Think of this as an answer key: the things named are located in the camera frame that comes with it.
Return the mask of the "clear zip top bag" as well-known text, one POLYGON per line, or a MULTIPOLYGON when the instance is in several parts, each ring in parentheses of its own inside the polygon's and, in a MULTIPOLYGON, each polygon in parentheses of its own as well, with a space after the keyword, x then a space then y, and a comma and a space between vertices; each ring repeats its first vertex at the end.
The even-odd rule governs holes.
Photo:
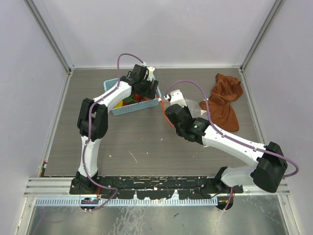
MULTIPOLYGON (((158 101, 161 104, 162 112, 163 112, 165 120, 167 121, 167 123, 170 126, 174 127, 174 125, 170 122, 170 120, 168 119, 168 117, 165 114, 165 110, 166 110, 166 108, 168 108, 170 106, 170 102, 163 100, 161 98, 159 98, 158 101)), ((190 111, 193 118, 204 118, 204 119, 208 120, 207 111, 203 110, 200 107, 198 102, 195 102, 195 101, 190 100, 190 99, 185 99, 185 101, 186 101, 186 104, 187 104, 189 111, 190 111)))

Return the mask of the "light blue plastic basket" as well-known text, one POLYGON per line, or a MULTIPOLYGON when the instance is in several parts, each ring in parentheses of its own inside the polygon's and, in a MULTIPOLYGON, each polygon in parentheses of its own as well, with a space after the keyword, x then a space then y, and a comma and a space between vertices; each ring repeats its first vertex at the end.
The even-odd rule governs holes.
MULTIPOLYGON (((112 87, 115 86, 115 84, 117 83, 118 79, 117 78, 113 78, 107 81, 104 81, 103 86, 104 86, 104 91, 108 91, 110 90, 112 87)), ((146 100, 146 101, 141 101, 139 103, 134 103, 134 104, 129 104, 126 106, 121 106, 121 107, 117 107, 117 108, 112 108, 111 112, 114 116, 118 116, 118 115, 123 115, 126 113, 131 113, 131 112, 135 112, 135 111, 139 111, 139 110, 143 110, 143 109, 147 109, 147 108, 151 108, 151 107, 155 107, 158 106, 160 104, 158 98, 161 96, 161 91, 159 88, 157 88, 157 92, 156 92, 156 98, 153 100, 146 100)))

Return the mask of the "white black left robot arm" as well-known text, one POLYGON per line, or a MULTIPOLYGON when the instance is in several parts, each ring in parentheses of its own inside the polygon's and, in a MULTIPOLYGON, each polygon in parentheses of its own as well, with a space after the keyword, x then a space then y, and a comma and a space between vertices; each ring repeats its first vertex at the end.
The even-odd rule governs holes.
POLYGON ((73 179, 74 187, 81 188, 87 194, 96 192, 100 186, 96 181, 97 157, 100 142, 108 130, 108 113, 120 101, 134 94, 154 99, 158 87, 155 70, 151 66, 136 64, 127 75, 120 77, 113 87, 102 95, 82 101, 77 121, 82 151, 80 165, 73 179))

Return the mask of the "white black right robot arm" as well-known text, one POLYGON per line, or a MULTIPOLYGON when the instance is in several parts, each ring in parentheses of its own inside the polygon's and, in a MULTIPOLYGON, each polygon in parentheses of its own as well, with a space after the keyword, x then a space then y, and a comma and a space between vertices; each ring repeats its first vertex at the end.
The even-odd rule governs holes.
POLYGON ((256 185, 260 189, 275 193, 287 170, 281 147, 245 140, 223 129, 216 131, 208 120, 193 118, 188 107, 174 104, 166 108, 165 114, 174 125, 178 136, 190 142, 211 146, 226 152, 246 163, 242 167, 222 167, 214 181, 215 189, 225 193, 231 187, 256 185))

